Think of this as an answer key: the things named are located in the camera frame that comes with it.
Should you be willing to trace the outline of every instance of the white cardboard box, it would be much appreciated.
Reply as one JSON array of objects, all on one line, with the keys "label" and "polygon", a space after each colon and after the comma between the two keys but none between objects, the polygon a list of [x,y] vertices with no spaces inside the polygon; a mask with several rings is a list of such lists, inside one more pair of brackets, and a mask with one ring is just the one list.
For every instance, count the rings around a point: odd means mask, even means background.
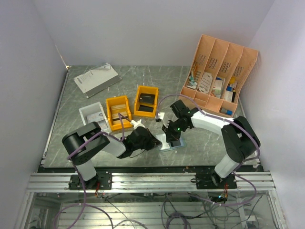
[{"label": "white cardboard box", "polygon": [[75,83],[87,98],[121,80],[121,77],[111,66],[109,70],[100,70],[102,67],[90,70],[74,78]]},{"label": "white cardboard box", "polygon": [[88,124],[87,116],[89,116],[91,114],[95,114],[97,112],[101,112],[104,119],[102,121],[98,122],[99,126],[101,127],[102,131],[105,131],[107,133],[112,132],[111,128],[109,126],[109,123],[108,123],[107,116],[105,115],[103,106],[101,105],[100,102],[91,104],[89,106],[82,107],[79,109],[79,111],[81,114],[82,123],[84,125]]}]

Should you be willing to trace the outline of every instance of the perforated vent pattern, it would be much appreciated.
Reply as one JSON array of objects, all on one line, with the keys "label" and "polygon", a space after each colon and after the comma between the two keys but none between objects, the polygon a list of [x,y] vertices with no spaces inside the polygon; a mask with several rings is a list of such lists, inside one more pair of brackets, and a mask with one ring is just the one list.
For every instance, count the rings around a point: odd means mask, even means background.
[{"label": "perforated vent pattern", "polygon": [[242,73],[243,69],[244,69],[244,67],[238,65],[238,66],[235,68],[235,71],[234,71],[234,73],[233,73],[233,76],[238,77],[238,76]]},{"label": "perforated vent pattern", "polygon": [[218,63],[218,59],[211,58],[208,63],[208,68],[215,69]]},{"label": "perforated vent pattern", "polygon": [[199,54],[197,63],[199,65],[204,65],[205,58],[206,58],[206,55]]},{"label": "perforated vent pattern", "polygon": [[224,61],[223,64],[221,65],[219,71],[221,71],[222,73],[227,73],[230,66],[231,66],[231,63]]}]

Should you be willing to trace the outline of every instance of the yellow object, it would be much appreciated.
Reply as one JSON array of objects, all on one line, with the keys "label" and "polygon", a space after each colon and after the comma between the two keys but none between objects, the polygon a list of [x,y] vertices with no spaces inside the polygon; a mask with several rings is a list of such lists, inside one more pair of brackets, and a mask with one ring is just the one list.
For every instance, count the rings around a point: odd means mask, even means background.
[{"label": "yellow object", "polygon": [[[142,94],[142,93],[154,94],[155,98],[154,98],[153,104],[147,104],[147,103],[139,102],[140,94]],[[159,96],[159,88],[158,87],[139,86],[138,87],[138,92],[137,92],[137,97],[135,98],[133,114],[136,115],[136,116],[144,116],[144,117],[155,118],[156,111],[157,111],[157,105],[158,105],[158,96]],[[153,111],[152,112],[139,111],[140,105],[153,107]]]},{"label": "yellow object", "polygon": [[235,83],[235,77],[231,77],[229,84]]},{"label": "yellow object", "polygon": [[[107,118],[112,131],[122,129],[122,124],[119,121],[113,121],[112,117],[116,117],[118,113],[122,114],[123,116],[127,115],[129,120],[132,119],[132,114],[129,109],[129,103],[127,96],[120,96],[115,98],[106,99],[106,106],[107,106]],[[132,127],[132,124],[125,119],[122,119],[124,128]]]}]

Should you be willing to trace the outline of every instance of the white connector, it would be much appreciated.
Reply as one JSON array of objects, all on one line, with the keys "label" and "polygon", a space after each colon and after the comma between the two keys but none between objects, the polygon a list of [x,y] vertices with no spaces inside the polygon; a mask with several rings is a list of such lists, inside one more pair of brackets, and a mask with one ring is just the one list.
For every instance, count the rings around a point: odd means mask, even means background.
[{"label": "white connector", "polygon": [[145,126],[141,123],[142,119],[140,119],[138,122],[132,120],[130,123],[133,125],[133,128],[136,129],[139,126],[142,126],[145,128]]}]

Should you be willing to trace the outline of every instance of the table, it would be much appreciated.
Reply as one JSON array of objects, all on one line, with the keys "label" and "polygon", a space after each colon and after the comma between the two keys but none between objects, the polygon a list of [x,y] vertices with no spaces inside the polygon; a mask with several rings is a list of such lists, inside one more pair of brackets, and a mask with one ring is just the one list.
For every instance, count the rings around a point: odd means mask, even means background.
[{"label": "table", "polygon": [[[190,69],[189,66],[113,66],[122,80],[87,99],[73,78],[96,67],[76,65],[69,68],[44,153],[43,166],[45,168],[72,167],[72,164],[66,159],[68,154],[61,139],[67,133],[83,126],[79,108],[101,102],[105,113],[107,113],[106,98],[126,95],[133,113],[139,85],[158,87],[159,99],[161,99],[168,94],[180,92]],[[177,98],[177,96],[173,96],[164,100],[161,111],[172,113],[169,106]],[[241,104],[238,105],[234,117],[239,115],[243,115]],[[153,118],[136,116],[132,118],[136,121],[142,119],[143,124],[149,128],[153,135],[163,133],[162,123],[155,122]],[[120,133],[121,131],[113,132],[119,136]],[[226,154],[222,137],[207,130],[187,130],[182,133],[182,138],[185,140],[186,146],[176,150],[160,152],[159,149],[155,148],[135,158],[125,159],[117,159],[110,154],[100,152],[92,161],[96,167],[214,166]],[[257,163],[258,160],[254,160],[247,162],[247,165],[257,165]]]}]

